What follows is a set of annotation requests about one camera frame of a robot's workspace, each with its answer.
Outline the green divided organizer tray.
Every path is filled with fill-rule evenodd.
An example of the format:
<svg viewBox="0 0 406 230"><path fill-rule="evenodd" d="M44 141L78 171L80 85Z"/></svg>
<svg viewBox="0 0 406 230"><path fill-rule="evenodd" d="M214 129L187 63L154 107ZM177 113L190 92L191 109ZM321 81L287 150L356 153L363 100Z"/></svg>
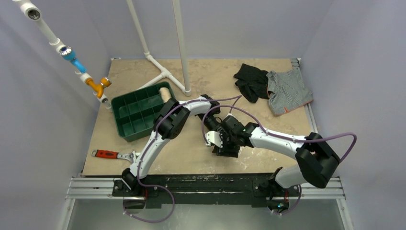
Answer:
<svg viewBox="0 0 406 230"><path fill-rule="evenodd" d="M163 81L112 99L117 132L125 141L132 142L150 135L154 120L164 106L161 88L167 88L175 98L170 84Z"/></svg>

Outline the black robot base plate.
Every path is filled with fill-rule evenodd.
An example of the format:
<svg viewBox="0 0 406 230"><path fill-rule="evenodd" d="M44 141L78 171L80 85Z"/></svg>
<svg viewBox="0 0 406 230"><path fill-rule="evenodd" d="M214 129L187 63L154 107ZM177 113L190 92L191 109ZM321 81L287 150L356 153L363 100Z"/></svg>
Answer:
<svg viewBox="0 0 406 230"><path fill-rule="evenodd" d="M114 197L143 198L147 208L163 204L250 205L271 210L287 210L289 199L297 198L299 188L280 187L274 173L162 174L148 175L137 191L131 191L122 177L113 181Z"/></svg>

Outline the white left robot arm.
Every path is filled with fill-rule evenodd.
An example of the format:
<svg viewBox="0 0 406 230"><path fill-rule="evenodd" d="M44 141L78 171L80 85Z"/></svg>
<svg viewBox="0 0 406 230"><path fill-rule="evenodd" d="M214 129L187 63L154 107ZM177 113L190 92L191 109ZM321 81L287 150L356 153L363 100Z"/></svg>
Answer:
<svg viewBox="0 0 406 230"><path fill-rule="evenodd" d="M181 133L191 115L205 114L219 105L219 101L206 94L188 101L169 98L154 120L147 144L130 167L122 173L124 190L131 196L139 195L143 189L142 180L148 175L152 163L165 145Z"/></svg>

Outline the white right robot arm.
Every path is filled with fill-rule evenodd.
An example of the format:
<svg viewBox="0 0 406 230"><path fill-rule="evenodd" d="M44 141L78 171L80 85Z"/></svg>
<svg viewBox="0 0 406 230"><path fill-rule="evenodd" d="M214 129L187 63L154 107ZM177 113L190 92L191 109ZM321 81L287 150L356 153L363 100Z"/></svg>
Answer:
<svg viewBox="0 0 406 230"><path fill-rule="evenodd" d="M296 160L294 166L277 169L269 181L269 189L275 195L304 183L325 188L340 163L334 150L315 132L307 136L284 134L252 122L243 125L231 115L221 121L211 115L203 123L208 129L206 138L212 137L211 132L219 135L220 143L214 145L214 151L219 155L237 157L240 147L251 147Z"/></svg>

